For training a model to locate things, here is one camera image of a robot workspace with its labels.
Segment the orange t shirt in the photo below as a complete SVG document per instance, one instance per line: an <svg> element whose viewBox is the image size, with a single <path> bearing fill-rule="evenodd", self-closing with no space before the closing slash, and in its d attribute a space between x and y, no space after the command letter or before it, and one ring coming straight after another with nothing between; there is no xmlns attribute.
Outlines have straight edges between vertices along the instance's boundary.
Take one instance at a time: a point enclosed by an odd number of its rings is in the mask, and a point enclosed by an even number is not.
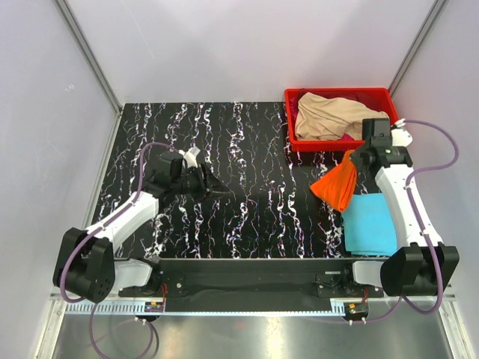
<svg viewBox="0 0 479 359"><path fill-rule="evenodd" d="M350 158L352 154L353 150L346 151L339 165L310 185L314 196L339 212L347 209L356 188L358 170Z"/></svg>

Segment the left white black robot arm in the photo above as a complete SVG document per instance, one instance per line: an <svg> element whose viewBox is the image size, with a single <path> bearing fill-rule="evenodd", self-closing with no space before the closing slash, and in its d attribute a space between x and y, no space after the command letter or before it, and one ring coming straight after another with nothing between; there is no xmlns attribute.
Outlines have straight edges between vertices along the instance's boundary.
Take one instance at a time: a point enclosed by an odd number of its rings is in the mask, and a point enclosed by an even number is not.
<svg viewBox="0 0 479 359"><path fill-rule="evenodd" d="M146 296L160 291L162 278L151 261L115 259L118 248L143 224L154 219L178 197L201 202L224 197L229 188L197 160L198 149L163 153L157 166L141 178L131 197L103 220L85 228L72 227L63 236L52 278L64 300L95 304L124 289Z"/></svg>

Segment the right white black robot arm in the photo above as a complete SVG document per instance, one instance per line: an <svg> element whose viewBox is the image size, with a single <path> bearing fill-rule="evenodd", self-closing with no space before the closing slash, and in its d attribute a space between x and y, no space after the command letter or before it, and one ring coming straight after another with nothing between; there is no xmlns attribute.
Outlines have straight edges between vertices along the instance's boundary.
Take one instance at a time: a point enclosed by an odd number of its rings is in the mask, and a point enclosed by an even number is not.
<svg viewBox="0 0 479 359"><path fill-rule="evenodd" d="M391 124L387 118L365 119L363 145L350 156L355 167L370 174L385 196L394 225L397 250L386 261L357 260L352 271L340 277L340 288L357 296L366 286L375 286L386 295L442 297L460 255L445 245L431 223L415 181L407 147L412 136L406 121Z"/></svg>

